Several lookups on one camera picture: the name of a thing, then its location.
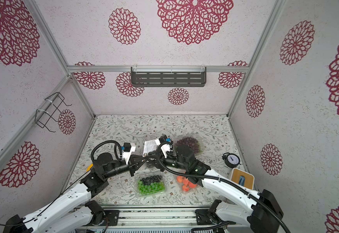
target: wire rack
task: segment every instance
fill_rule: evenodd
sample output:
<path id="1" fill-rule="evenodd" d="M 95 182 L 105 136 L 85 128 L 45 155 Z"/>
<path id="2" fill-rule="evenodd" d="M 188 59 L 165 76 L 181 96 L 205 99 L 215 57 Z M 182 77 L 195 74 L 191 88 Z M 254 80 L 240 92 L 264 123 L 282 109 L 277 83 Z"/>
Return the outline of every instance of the wire rack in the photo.
<path id="1" fill-rule="evenodd" d="M 56 106 L 56 105 L 54 104 L 54 102 L 55 102 L 55 100 L 56 100 L 57 98 L 59 98 L 59 99 L 61 100 L 61 102 Z M 64 97 L 60 92 L 55 92 L 55 93 L 51 94 L 50 96 L 48 96 L 47 98 L 45 98 L 44 100 L 48 100 L 49 102 L 51 102 L 51 104 L 55 107 L 55 110 L 52 112 L 52 114 L 49 114 L 49 112 L 47 111 L 47 109 L 48 109 L 51 105 L 49 105 L 46 109 L 37 109 L 36 112 L 35 112 L 35 123 L 36 123 L 38 126 L 40 126 L 42 129 L 43 129 L 43 128 L 46 128 L 46 129 L 48 129 L 49 132 L 55 133 L 55 131 L 52 131 L 52 130 L 50 130 L 50 129 L 47 127 L 47 123 L 49 122 L 50 119 L 54 120 L 55 122 L 58 122 L 58 120 L 56 120 L 55 118 L 53 118 L 53 115 L 54 115 L 54 113 L 55 113 L 56 111 L 59 111 L 59 112 L 61 113 L 59 107 L 60 107 L 60 105 L 61 105 L 62 103 L 65 104 L 66 106 L 71 106 L 72 104 L 67 105 L 67 104 L 65 103 L 65 101 L 64 101 L 64 100 L 65 100 L 65 97 Z M 39 112 L 45 113 L 45 114 L 47 114 L 47 115 L 49 116 L 49 118 L 47 119 L 47 121 L 46 121 L 45 123 L 42 123 L 42 122 L 40 121 L 40 118 L 42 117 L 42 114 L 41 114 L 41 116 L 40 116 L 39 119 L 38 119 L 38 113 L 39 113 Z"/>

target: aluminum rail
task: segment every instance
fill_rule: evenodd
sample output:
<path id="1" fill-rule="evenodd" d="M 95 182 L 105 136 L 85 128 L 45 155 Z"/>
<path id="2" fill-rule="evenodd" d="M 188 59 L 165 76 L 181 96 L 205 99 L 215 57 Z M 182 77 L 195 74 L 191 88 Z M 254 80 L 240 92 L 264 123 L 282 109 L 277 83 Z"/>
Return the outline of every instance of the aluminum rail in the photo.
<path id="1" fill-rule="evenodd" d="M 207 72 L 242 72 L 249 71 L 248 66 L 67 66 L 69 72 L 192 72 L 200 73 L 207 68 Z"/>

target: green leaf pattern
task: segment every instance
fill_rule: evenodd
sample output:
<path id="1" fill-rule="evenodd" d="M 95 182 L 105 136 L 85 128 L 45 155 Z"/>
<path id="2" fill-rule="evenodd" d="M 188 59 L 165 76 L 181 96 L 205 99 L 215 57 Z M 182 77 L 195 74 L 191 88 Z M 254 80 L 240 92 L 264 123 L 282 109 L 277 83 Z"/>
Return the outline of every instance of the green leaf pattern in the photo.
<path id="1" fill-rule="evenodd" d="M 175 138 L 195 133 L 205 146 L 204 152 L 196 155 L 197 159 L 228 177 L 231 168 L 225 165 L 221 156 L 225 152 L 235 153 L 238 156 L 239 153 L 226 116 L 101 115 L 96 119 L 69 183 L 71 184 L 85 173 L 92 163 L 91 150 L 105 140 L 116 140 L 121 145 L 124 142 L 133 142 L 136 144 L 134 154 L 142 155 L 145 141 L 158 138 L 162 134 Z M 95 158 L 103 152 L 109 152 L 115 157 L 113 144 L 100 147 L 95 153 Z M 244 170 L 243 165 L 239 165 L 238 168 Z M 149 172 L 149 170 L 144 165 L 136 172 Z M 163 173 L 163 179 L 166 193 L 136 198 L 135 177 L 124 173 L 110 178 L 107 188 L 93 199 L 101 205 L 210 205 L 215 199 L 226 200 L 217 192 L 203 187 L 183 193 L 176 177 L 167 171 Z"/>

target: plastic fruit container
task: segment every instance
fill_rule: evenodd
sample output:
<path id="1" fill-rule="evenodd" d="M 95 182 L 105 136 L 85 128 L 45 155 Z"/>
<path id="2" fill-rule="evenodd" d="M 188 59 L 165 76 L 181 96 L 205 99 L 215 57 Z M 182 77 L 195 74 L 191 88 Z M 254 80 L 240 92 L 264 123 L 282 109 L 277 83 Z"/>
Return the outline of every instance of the plastic fruit container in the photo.
<path id="1" fill-rule="evenodd" d="M 204 151 L 204 145 L 197 134 L 191 134 L 183 137 L 176 137 L 173 139 L 174 151 L 177 146 L 188 145 L 194 154 L 200 154 Z"/>
<path id="2" fill-rule="evenodd" d="M 162 172 L 155 171 L 135 175 L 135 190 L 138 198 L 166 192 Z"/>
<path id="3" fill-rule="evenodd" d="M 176 176 L 176 181 L 182 193 L 190 193 L 198 187 L 197 184 L 193 184 L 184 176 Z"/>

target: clock face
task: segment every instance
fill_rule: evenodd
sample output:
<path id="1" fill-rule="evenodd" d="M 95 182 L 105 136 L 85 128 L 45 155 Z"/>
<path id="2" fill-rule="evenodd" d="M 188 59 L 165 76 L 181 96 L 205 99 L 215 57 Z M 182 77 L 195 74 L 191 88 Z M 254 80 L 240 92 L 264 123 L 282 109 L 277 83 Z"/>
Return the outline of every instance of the clock face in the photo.
<path id="1" fill-rule="evenodd" d="M 232 165 L 238 165 L 239 164 L 239 158 L 233 154 L 228 155 L 228 161 Z"/>

